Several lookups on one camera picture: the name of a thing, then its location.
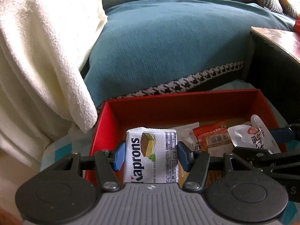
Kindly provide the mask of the white Kaprons wafer packet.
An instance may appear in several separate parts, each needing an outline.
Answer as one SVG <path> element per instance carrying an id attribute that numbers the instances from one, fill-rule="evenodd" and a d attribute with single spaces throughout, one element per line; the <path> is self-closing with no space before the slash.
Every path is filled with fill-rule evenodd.
<path id="1" fill-rule="evenodd" d="M 138 127 L 127 130 L 124 183 L 177 183 L 177 132 Z"/>

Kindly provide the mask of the dark coffee table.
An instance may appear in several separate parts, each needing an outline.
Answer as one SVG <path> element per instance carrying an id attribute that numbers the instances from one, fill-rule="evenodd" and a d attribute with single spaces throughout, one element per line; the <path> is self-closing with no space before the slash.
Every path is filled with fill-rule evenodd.
<path id="1" fill-rule="evenodd" d="M 244 74 L 287 123 L 299 123 L 299 34 L 251 27 Z"/>

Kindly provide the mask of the white duck snack packet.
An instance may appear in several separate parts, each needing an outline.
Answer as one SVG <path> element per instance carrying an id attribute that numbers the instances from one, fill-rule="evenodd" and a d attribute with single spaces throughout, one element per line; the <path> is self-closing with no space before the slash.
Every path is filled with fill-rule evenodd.
<path id="1" fill-rule="evenodd" d="M 274 137 L 256 114 L 251 116 L 251 125 L 235 125 L 227 131 L 234 147 L 264 149 L 270 154 L 281 153 Z"/>

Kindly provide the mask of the clear brown meat snack packet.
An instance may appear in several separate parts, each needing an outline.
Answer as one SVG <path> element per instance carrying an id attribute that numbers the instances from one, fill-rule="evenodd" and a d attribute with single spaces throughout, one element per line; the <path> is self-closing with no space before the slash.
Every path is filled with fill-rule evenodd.
<path id="1" fill-rule="evenodd" d="M 233 150 L 226 121 L 194 128 L 193 133 L 200 150 L 208 152 L 211 157 L 222 158 L 224 153 L 232 152 Z"/>

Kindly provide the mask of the white gluten snack packet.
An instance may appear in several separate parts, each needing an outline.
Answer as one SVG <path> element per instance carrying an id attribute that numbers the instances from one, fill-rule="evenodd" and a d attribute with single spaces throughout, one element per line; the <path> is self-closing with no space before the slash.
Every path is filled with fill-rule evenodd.
<path id="1" fill-rule="evenodd" d="M 171 127 L 171 129 L 176 130 L 178 141 L 183 142 L 190 150 L 197 150 L 199 149 L 198 140 L 193 132 L 197 127 L 199 127 L 199 122 Z"/>

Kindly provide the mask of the red cardboard box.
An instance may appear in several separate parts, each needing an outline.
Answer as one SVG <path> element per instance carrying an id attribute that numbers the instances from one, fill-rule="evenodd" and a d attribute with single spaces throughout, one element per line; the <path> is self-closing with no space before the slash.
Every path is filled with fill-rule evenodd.
<path id="1" fill-rule="evenodd" d="M 106 100 L 96 125 L 90 155 L 112 150 L 126 139 L 127 130 L 139 127 L 174 128 L 190 123 L 208 125 L 226 121 L 240 125 L 258 115 L 268 129 L 278 128 L 265 96 L 258 89 L 163 94 Z"/>

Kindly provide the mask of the white towel blanket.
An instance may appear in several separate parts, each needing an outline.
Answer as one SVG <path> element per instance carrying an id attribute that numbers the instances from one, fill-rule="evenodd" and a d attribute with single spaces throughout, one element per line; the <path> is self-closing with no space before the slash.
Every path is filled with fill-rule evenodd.
<path id="1" fill-rule="evenodd" d="M 80 72 L 106 22 L 102 0 L 1 0 L 1 149 L 31 169 L 96 123 Z"/>

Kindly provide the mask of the blue white checkered tablecloth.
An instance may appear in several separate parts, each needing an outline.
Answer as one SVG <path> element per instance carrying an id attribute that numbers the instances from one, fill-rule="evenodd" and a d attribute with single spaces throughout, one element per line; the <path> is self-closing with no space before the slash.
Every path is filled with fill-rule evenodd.
<path id="1" fill-rule="evenodd" d="M 242 80 L 234 80 L 222 86 L 213 88 L 212 91 L 254 88 L 255 87 L 250 83 L 246 83 Z M 82 155 L 88 155 L 95 131 L 95 127 L 87 134 L 84 134 L 81 130 L 73 130 L 70 134 L 50 144 L 44 151 L 40 170 L 44 170 L 72 151 L 80 152 Z M 283 215 L 282 222 L 283 224 L 299 224 L 299 203 L 289 202 L 287 211 Z"/>

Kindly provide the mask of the yellow clear fish snack packet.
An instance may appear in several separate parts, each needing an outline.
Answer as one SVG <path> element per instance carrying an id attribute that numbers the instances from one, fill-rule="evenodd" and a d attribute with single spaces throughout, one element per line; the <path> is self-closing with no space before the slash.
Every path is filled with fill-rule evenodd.
<path id="1" fill-rule="evenodd" d="M 189 175 L 189 172 L 186 172 L 181 167 L 179 167 L 179 169 L 178 169 L 178 184 L 179 184 L 180 188 L 183 187 L 183 184 L 186 181 L 188 175 Z"/>

